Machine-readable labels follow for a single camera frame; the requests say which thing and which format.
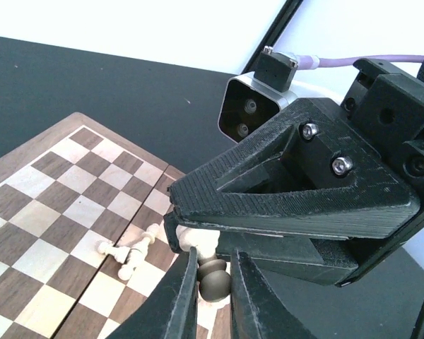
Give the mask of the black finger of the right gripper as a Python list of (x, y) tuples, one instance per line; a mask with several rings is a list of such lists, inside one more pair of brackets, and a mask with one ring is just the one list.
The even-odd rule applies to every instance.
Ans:
[(326, 98), (295, 100), (241, 142), (177, 180), (166, 226), (384, 239), (420, 209)]
[(175, 253), (183, 250), (176, 236), (178, 225), (218, 230), (216, 258), (230, 260), (236, 250), (245, 252), (258, 267), (319, 285), (339, 285), (358, 268), (345, 242), (347, 232), (318, 219), (250, 218), (239, 226), (164, 217), (165, 233)]

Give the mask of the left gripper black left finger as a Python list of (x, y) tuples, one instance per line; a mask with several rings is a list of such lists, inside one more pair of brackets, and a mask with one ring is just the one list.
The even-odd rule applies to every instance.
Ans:
[(195, 338), (197, 251), (181, 253), (148, 299), (108, 337), (112, 339)]

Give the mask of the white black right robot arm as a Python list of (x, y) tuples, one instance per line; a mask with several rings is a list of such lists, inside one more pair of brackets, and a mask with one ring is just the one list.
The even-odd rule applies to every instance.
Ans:
[(424, 56), (360, 56), (342, 99), (295, 83), (266, 50), (228, 81), (218, 128), (234, 146), (168, 188), (171, 250), (192, 230), (229, 260), (320, 285), (359, 280), (424, 227)]

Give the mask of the light bishop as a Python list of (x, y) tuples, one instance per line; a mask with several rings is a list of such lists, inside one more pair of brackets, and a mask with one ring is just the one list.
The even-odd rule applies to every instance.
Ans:
[(178, 225), (176, 236), (181, 250), (189, 251), (192, 247), (196, 249), (199, 263), (216, 258), (216, 248), (220, 237), (218, 230), (204, 230)]

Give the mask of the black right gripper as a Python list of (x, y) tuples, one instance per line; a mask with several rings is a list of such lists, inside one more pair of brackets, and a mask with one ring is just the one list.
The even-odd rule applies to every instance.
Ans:
[(336, 120), (334, 227), (358, 268), (355, 282), (424, 227), (424, 63), (413, 77), (360, 58)]

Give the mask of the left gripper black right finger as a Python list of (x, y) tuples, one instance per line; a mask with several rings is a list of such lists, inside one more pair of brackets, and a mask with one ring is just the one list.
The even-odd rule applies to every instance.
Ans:
[(230, 258), (230, 336), (232, 338), (303, 339), (314, 335), (277, 297), (248, 254)]

